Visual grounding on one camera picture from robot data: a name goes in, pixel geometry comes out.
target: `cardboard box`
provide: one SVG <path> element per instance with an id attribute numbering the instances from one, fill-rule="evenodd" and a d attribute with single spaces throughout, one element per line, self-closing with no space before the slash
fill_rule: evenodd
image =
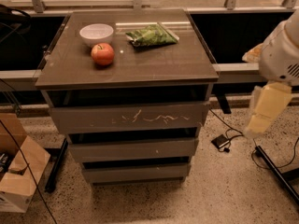
<path id="1" fill-rule="evenodd" d="M 39 182 L 50 154 L 26 134 L 15 114 L 0 114 L 0 120 L 11 132 Z M 25 213 L 36 192 L 36 183 L 12 137 L 0 122 L 0 153 L 14 157 L 3 177 L 0 177 L 0 212 Z M 24 170 L 23 175 L 14 174 Z"/>

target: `white bowl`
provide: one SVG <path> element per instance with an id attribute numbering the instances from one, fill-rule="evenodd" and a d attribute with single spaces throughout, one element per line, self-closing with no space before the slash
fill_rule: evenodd
<path id="1" fill-rule="evenodd" d="M 83 42 L 87 46 L 93 48 L 93 46 L 98 43 L 110 44 L 112 42 L 113 32 L 113 27 L 106 24 L 96 23 L 83 27 L 79 34 Z"/>

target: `apple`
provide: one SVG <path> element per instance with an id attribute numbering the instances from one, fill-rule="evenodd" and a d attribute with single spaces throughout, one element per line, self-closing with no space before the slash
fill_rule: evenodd
<path id="1" fill-rule="evenodd" d="M 92 49 L 92 58 L 99 65 L 109 65 L 114 59 L 114 50 L 108 43 L 96 44 Z"/>

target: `floor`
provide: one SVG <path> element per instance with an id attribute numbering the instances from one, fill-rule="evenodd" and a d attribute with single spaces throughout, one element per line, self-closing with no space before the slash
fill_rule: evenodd
<path id="1" fill-rule="evenodd" d="M 231 115 L 224 115 L 212 100 L 212 110 L 225 122 L 242 130 L 248 114 L 248 100 L 229 99 Z M 256 139 L 280 166 L 293 156 L 299 135 L 298 104 L 290 105 L 262 137 Z M 59 147 L 50 117 L 24 109 L 19 117 L 24 129 L 43 147 Z M 39 187 L 57 223 L 299 223 L 299 206 L 280 186 L 273 174 L 252 160 L 254 143 L 244 137 L 232 141 L 229 153 L 219 152 L 210 141 L 227 127 L 209 112 L 199 135 L 192 169 L 184 182 L 164 181 L 126 185 L 91 186 L 80 167 L 66 152 L 57 177 L 56 190 L 44 191 L 52 163 Z M 299 152 L 287 169 L 299 167 Z M 261 158 L 254 160 L 264 166 Z M 299 180 L 292 183 L 299 192 Z M 1 213 L 1 223 L 54 223 L 36 192 L 25 214 Z"/>

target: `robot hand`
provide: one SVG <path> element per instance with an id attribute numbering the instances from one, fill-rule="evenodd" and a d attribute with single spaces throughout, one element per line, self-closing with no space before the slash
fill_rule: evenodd
<path id="1" fill-rule="evenodd" d="M 266 131 L 291 101 L 292 86 L 299 85 L 299 10 L 263 42 L 259 70 L 269 82 L 252 93 L 244 129 L 244 135 L 250 138 Z"/>

